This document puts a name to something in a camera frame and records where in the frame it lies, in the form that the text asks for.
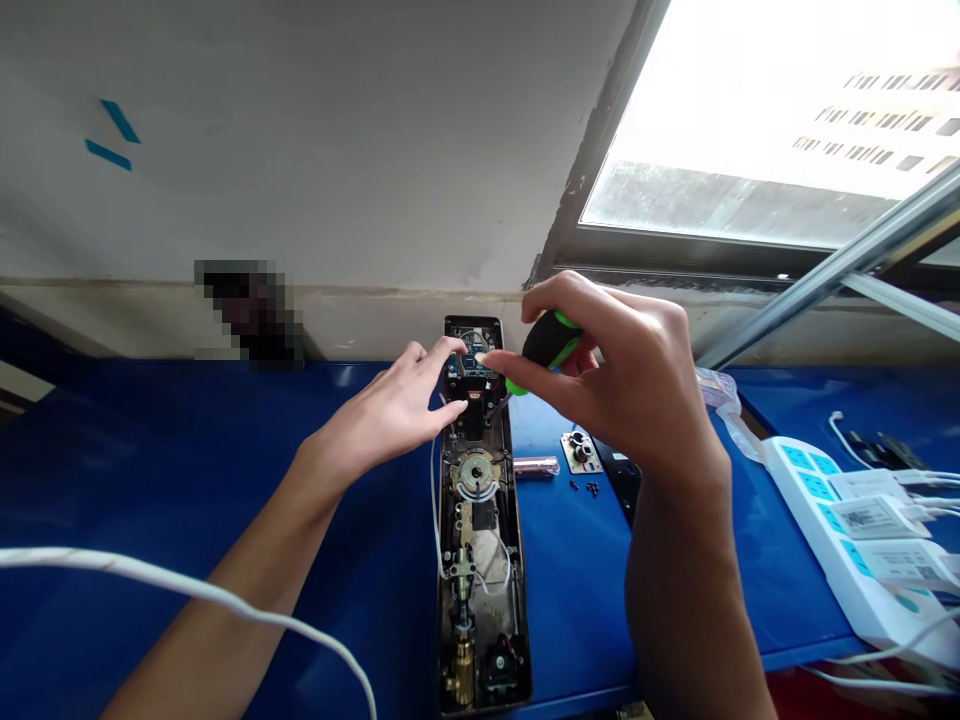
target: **window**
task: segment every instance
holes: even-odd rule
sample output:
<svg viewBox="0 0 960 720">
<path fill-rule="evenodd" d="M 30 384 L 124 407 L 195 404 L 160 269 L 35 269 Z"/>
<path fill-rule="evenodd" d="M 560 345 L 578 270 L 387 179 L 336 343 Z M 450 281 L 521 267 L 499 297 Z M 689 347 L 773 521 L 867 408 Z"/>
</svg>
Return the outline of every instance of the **window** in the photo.
<svg viewBox="0 0 960 720">
<path fill-rule="evenodd" d="M 957 130 L 960 130 L 960 118 L 950 118 L 943 125 L 940 126 L 940 129 L 937 130 L 937 135 L 955 135 Z"/>
<path fill-rule="evenodd" d="M 574 267 L 775 289 L 936 182 L 934 158 L 960 157 L 960 132 L 921 132 L 945 127 L 934 118 L 956 114 L 956 96 L 914 91 L 960 75 L 960 58 L 941 64 L 957 57 L 960 6 L 871 4 L 869 22 L 862 0 L 637 7 L 534 277 Z"/>
<path fill-rule="evenodd" d="M 913 170 L 918 164 L 923 162 L 923 158 L 918 155 L 907 155 L 897 164 L 897 170 Z"/>
<path fill-rule="evenodd" d="M 947 155 L 943 160 L 941 160 L 932 168 L 927 170 L 927 175 L 939 175 L 948 167 L 953 165 L 956 161 L 957 161 L 957 158 L 955 158 L 953 155 Z"/>
</svg>

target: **plastic bag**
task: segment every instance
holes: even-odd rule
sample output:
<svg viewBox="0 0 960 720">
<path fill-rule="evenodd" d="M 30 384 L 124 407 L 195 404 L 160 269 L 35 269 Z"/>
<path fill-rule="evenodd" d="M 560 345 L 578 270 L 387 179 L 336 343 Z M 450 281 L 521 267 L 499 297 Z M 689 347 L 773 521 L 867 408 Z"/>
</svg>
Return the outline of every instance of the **plastic bag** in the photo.
<svg viewBox="0 0 960 720">
<path fill-rule="evenodd" d="M 730 433 L 734 444 L 740 448 L 740 452 L 745 457 L 763 465 L 763 444 L 740 417 L 743 407 L 740 405 L 740 396 L 737 394 L 736 381 L 726 373 L 706 368 L 697 368 L 697 380 L 700 382 L 703 401 L 716 409 L 717 415 L 723 419 L 727 432 Z"/>
</svg>

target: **white wall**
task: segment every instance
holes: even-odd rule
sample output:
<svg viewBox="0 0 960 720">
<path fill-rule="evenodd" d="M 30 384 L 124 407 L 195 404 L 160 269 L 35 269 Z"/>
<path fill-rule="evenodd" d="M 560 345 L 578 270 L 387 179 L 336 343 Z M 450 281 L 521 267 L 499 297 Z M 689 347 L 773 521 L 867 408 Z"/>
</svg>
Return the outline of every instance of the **white wall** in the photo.
<svg viewBox="0 0 960 720">
<path fill-rule="evenodd" d="M 6 0 L 0 303 L 85 352 L 189 357 L 230 345 L 194 261 L 272 260 L 330 358 L 393 357 L 453 313 L 502 317 L 517 347 L 521 284 L 633 6 Z M 687 307 L 695 343 L 768 299 L 652 292 Z M 855 301 L 749 359 L 952 353 Z"/>
</svg>

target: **power strip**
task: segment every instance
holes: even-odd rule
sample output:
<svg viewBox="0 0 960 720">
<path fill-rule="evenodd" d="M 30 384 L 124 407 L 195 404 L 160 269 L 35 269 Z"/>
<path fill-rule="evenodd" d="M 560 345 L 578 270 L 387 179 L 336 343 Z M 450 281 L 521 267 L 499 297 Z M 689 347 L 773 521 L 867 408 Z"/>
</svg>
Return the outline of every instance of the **power strip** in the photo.
<svg viewBox="0 0 960 720">
<path fill-rule="evenodd" d="M 871 541 L 852 541 L 830 509 L 839 499 L 830 478 L 840 469 L 827 453 L 787 437 L 768 438 L 763 444 L 767 470 L 860 638 L 881 650 L 902 645 L 946 615 L 928 591 L 886 586 L 873 577 L 857 550 L 858 544 Z M 941 623 L 901 657 L 960 671 L 960 628 Z"/>
</svg>

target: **green screwdriver handle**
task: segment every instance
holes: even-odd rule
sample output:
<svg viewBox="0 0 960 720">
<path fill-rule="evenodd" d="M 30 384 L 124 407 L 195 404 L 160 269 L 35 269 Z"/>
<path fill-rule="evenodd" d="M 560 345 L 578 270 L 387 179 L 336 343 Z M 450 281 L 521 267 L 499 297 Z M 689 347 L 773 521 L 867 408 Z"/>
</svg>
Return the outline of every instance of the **green screwdriver handle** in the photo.
<svg viewBox="0 0 960 720">
<path fill-rule="evenodd" d="M 562 312 L 545 312 L 530 328 L 530 334 L 523 343 L 523 356 L 553 370 L 573 354 L 582 337 L 583 328 Z M 514 395 L 527 394 L 526 390 L 510 380 L 507 380 L 506 386 Z"/>
</svg>

